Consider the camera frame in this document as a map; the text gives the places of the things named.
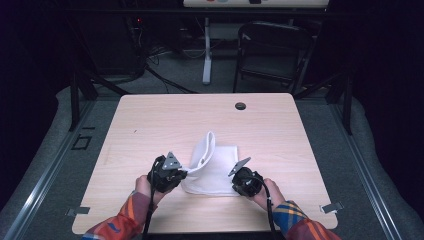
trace white towel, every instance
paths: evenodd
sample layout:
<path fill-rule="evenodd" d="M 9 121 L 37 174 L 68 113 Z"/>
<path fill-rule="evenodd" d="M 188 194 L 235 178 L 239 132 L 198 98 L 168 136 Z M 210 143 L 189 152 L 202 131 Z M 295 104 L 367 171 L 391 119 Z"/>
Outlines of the white towel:
<path fill-rule="evenodd" d="M 184 191 L 213 196 L 239 196 L 232 188 L 228 173 L 238 161 L 237 146 L 216 146 L 215 135 L 208 132 L 194 148 Z"/>

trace wooden table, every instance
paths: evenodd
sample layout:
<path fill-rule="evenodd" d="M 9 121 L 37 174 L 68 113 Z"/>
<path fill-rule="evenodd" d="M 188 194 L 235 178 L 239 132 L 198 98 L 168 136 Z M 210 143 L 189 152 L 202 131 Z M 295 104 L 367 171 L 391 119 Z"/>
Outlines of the wooden table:
<path fill-rule="evenodd" d="M 245 110 L 235 104 L 243 102 Z M 173 151 L 185 166 L 213 131 L 217 145 L 237 145 L 239 159 L 273 179 L 286 199 L 325 227 L 337 226 L 293 98 L 289 94 L 126 95 L 122 97 L 81 202 L 73 232 L 114 216 L 159 155 Z M 211 197 L 177 187 L 153 214 L 150 233 L 269 231 L 266 212 L 244 197 Z"/>

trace table hole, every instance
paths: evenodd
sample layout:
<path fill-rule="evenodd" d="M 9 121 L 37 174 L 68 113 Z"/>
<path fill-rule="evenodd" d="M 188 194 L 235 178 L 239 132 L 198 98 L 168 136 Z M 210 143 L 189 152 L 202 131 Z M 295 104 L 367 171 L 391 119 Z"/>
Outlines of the table hole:
<path fill-rule="evenodd" d="M 246 104 L 244 104 L 242 102 L 238 102 L 238 103 L 236 103 L 236 109 L 237 110 L 244 110 L 244 109 L 246 109 Z"/>

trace hand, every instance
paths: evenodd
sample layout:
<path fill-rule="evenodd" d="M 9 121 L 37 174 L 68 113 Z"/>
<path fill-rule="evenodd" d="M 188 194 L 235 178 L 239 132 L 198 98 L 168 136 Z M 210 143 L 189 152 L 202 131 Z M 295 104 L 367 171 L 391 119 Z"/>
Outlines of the hand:
<path fill-rule="evenodd" d="M 146 195 L 149 198 L 151 197 L 150 183 L 147 180 L 147 175 L 142 175 L 141 177 L 137 178 L 137 180 L 135 180 L 135 190 L 139 193 Z M 171 191 L 172 190 L 169 190 L 164 193 L 155 191 L 155 195 L 153 196 L 153 203 L 155 205 L 158 205 L 160 200 L 162 200 L 162 198 L 165 197 L 165 195 L 170 193 Z"/>
<path fill-rule="evenodd" d="M 272 210 L 274 211 L 275 208 L 278 207 L 281 203 L 285 202 L 286 199 L 284 198 L 283 194 L 280 191 L 280 188 L 277 186 L 277 184 L 272 181 L 269 178 L 264 179 L 265 185 L 268 187 L 269 194 L 271 195 L 271 203 L 272 203 Z M 261 191 L 256 194 L 255 196 L 249 198 L 250 200 L 257 203 L 261 208 L 263 208 L 265 211 L 267 211 L 267 197 L 266 197 L 266 191 L 265 188 L 262 186 Z"/>

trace plaid shirt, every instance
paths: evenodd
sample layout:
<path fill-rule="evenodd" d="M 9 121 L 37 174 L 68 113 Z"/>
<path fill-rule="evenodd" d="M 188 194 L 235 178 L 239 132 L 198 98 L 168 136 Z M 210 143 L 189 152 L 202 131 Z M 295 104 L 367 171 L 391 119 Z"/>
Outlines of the plaid shirt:
<path fill-rule="evenodd" d="M 146 221 L 150 198 L 133 192 L 118 215 L 111 217 L 84 234 L 82 240 L 131 239 L 140 234 Z M 272 213 L 274 222 L 287 240 L 338 240 L 337 235 L 320 223 L 310 220 L 293 201 L 279 205 Z"/>

